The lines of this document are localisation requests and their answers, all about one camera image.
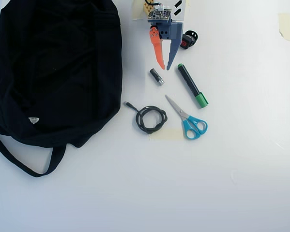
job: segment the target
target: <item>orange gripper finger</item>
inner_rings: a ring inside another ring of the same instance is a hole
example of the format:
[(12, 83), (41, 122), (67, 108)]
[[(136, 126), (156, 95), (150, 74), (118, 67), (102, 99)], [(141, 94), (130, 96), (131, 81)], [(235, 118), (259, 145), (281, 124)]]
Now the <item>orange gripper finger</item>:
[(156, 27), (152, 27), (149, 31), (149, 35), (150, 35), (151, 43), (154, 46), (156, 60), (160, 64), (161, 68), (165, 70), (165, 64), (164, 64), (163, 52), (162, 52), (163, 39), (160, 39), (159, 29)]

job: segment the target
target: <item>black cable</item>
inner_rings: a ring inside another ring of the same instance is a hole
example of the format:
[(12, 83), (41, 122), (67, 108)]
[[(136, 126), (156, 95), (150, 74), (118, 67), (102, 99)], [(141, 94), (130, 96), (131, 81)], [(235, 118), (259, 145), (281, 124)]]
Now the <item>black cable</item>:
[(145, 0), (145, 2), (149, 5), (149, 6), (158, 6), (161, 5), (161, 3), (157, 2), (157, 3), (149, 3), (147, 0)]
[[(168, 120), (168, 116), (166, 115), (166, 112), (164, 110), (159, 109), (156, 106), (146, 106), (144, 108), (142, 108), (141, 110), (138, 110), (137, 108), (135, 108), (131, 103), (129, 102), (125, 102), (125, 104), (130, 107), (131, 109), (135, 110), (137, 112), (136, 115), (136, 123), (138, 125), (138, 127), (143, 131), (146, 132), (147, 134), (152, 134), (154, 132), (157, 132), (158, 130), (160, 130), (163, 125), (167, 122)], [(157, 124), (154, 128), (147, 128), (145, 127), (144, 124), (144, 116), (149, 113), (150, 111), (156, 111), (161, 115), (161, 122), (159, 124)]]

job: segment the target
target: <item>black backpack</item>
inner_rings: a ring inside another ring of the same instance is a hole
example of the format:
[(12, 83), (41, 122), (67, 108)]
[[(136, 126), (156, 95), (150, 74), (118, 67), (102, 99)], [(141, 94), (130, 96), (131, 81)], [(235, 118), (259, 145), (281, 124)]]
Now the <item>black backpack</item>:
[(111, 0), (11, 0), (0, 13), (0, 134), (53, 148), (83, 146), (119, 111), (122, 36)]

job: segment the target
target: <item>battery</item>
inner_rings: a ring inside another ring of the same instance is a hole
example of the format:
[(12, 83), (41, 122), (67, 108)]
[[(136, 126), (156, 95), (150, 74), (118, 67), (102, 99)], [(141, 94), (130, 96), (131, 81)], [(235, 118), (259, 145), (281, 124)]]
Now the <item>battery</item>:
[(155, 69), (151, 69), (150, 73), (153, 75), (153, 77), (155, 78), (155, 80), (162, 86), (164, 84), (164, 80), (162, 79), (162, 77), (157, 73), (157, 71)]

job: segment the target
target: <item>scissors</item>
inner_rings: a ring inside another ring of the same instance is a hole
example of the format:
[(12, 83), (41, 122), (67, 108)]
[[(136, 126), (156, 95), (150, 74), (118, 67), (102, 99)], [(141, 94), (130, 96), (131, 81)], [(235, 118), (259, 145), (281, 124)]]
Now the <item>scissors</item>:
[[(198, 118), (192, 117), (186, 114), (169, 96), (165, 95), (169, 103), (173, 108), (178, 112), (183, 121), (184, 132), (188, 140), (196, 140), (201, 135), (205, 134), (208, 128), (207, 122), (200, 120)], [(203, 129), (201, 130), (198, 126), (203, 124)], [(191, 131), (194, 133), (194, 137), (190, 137), (188, 132)]]

